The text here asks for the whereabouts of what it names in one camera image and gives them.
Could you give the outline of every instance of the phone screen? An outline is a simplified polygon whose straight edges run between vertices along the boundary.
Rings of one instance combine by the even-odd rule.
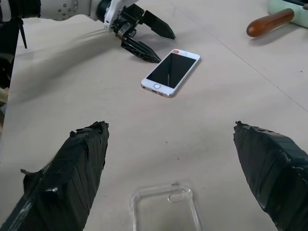
[[[195,62],[195,59],[171,53],[147,79],[175,88]]]

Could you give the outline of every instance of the white smartphone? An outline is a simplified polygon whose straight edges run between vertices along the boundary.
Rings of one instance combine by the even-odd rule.
[[[172,98],[196,66],[200,56],[178,49],[165,59],[141,82],[141,87],[155,94]]]

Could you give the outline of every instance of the clear phone case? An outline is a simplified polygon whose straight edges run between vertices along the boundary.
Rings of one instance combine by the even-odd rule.
[[[193,202],[185,185],[160,185],[138,190],[131,198],[134,231],[201,231]]]

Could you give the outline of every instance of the tool handle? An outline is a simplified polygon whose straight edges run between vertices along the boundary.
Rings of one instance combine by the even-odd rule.
[[[278,13],[254,20],[247,27],[250,37],[259,37],[265,33],[290,22],[294,18],[294,11],[290,8]]]

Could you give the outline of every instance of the white table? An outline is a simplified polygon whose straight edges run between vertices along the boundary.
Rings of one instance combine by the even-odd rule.
[[[192,187],[206,231],[275,231],[249,190],[233,143],[236,120],[272,129],[308,150],[308,32],[287,25],[250,39],[265,0],[142,0],[176,42],[146,26],[136,39],[160,57],[174,48],[202,62],[174,99],[140,88],[153,69],[83,16],[26,20],[0,153],[0,223],[23,194],[21,168],[38,171],[69,132],[110,124],[106,166],[86,231],[131,230],[130,197],[140,186],[178,180]]]

